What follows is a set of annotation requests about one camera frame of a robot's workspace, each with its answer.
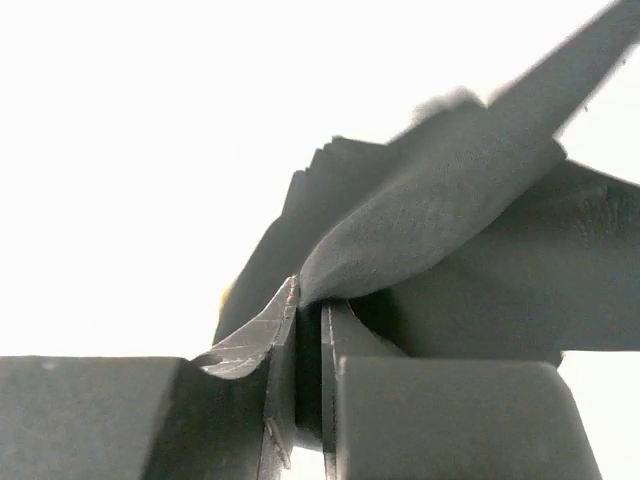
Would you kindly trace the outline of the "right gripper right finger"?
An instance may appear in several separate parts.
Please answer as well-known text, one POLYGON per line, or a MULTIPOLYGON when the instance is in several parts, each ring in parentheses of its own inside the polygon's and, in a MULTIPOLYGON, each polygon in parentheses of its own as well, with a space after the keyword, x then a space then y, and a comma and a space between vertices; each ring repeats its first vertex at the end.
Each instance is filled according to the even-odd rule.
POLYGON ((572 393, 546 363, 395 355, 346 304, 321 313, 331 479, 600 477, 572 393))

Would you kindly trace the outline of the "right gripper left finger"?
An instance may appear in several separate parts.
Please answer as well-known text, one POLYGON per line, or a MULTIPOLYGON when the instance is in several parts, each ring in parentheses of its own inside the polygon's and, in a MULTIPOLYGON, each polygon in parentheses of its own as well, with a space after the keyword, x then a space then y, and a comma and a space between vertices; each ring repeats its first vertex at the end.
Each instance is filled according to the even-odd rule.
POLYGON ((210 351, 1 361, 5 479, 276 479, 295 436, 289 278, 210 351))

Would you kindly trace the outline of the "black cloth placemat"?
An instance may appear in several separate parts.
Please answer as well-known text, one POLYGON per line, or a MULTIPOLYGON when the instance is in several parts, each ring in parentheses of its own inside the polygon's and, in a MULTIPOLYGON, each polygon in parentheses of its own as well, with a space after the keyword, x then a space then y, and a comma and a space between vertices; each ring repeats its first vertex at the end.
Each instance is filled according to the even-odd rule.
POLYGON ((385 145, 337 138, 294 174, 216 338, 296 275, 413 356, 557 363, 639 347, 639 189, 557 131, 639 33, 617 1, 489 105, 465 96, 385 145))

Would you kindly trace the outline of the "yellow plate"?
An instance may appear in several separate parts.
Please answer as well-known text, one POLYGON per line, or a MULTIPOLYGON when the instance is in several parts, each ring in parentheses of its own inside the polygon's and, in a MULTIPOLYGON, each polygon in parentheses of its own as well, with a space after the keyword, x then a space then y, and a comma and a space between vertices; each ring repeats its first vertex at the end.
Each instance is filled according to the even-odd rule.
POLYGON ((231 289, 231 286, 230 286, 230 285, 227 285, 227 286, 225 286, 225 287, 222 289, 222 291, 220 292, 220 295, 219 295, 219 302, 218 302, 218 306, 219 306, 219 309, 220 309, 220 310, 222 310, 222 309, 224 308, 224 305, 225 305, 225 304, 226 304, 226 302, 227 302, 227 299, 228 299, 228 297, 229 297, 230 289, 231 289))

